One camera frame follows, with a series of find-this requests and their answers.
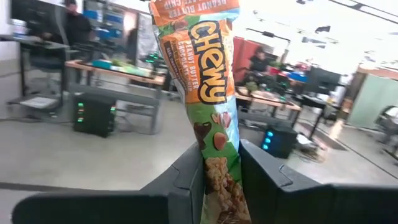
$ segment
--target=gray floor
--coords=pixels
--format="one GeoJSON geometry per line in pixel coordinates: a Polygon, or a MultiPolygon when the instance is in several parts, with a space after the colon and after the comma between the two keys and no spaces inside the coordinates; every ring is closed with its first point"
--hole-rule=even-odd
{"type": "MultiPolygon", "coordinates": [[[[0,118],[18,114],[18,110],[11,113],[2,106],[19,94],[19,76],[4,76],[16,71],[16,62],[8,62],[7,65],[0,62],[0,118]]],[[[28,74],[30,78],[43,75],[38,71],[28,74]]],[[[126,83],[123,79],[112,81],[126,83]]],[[[150,93],[117,84],[106,87],[150,93]]],[[[314,114],[304,111],[302,118],[313,120],[314,114]]],[[[139,125],[146,123],[142,117],[131,117],[130,121],[139,125]]],[[[166,170],[195,142],[192,127],[180,103],[163,102],[159,128],[161,132],[155,136],[118,132],[102,139],[75,133],[71,127],[60,124],[3,121],[0,123],[0,182],[80,189],[138,190],[166,170]]],[[[328,127],[320,128],[326,133],[330,132],[328,127]]],[[[300,126],[296,126],[296,129],[304,131],[300,126]]],[[[241,130],[241,137],[255,139],[256,133],[241,130]]],[[[329,150],[324,163],[304,162],[296,155],[292,155],[285,163],[321,183],[398,184],[396,162],[379,153],[381,146],[373,138],[363,131],[343,128],[338,139],[350,149],[329,150]]],[[[32,192],[0,190],[0,223],[7,223],[5,220],[8,220],[13,205],[30,194],[32,192]]]]}

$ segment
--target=orange wrapper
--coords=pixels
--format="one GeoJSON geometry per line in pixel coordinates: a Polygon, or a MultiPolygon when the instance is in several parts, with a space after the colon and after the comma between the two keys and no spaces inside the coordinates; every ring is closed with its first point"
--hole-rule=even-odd
{"type": "Polygon", "coordinates": [[[238,0],[156,0],[159,49],[205,159],[202,224],[251,223],[243,195],[232,74],[232,21],[238,0]]]}

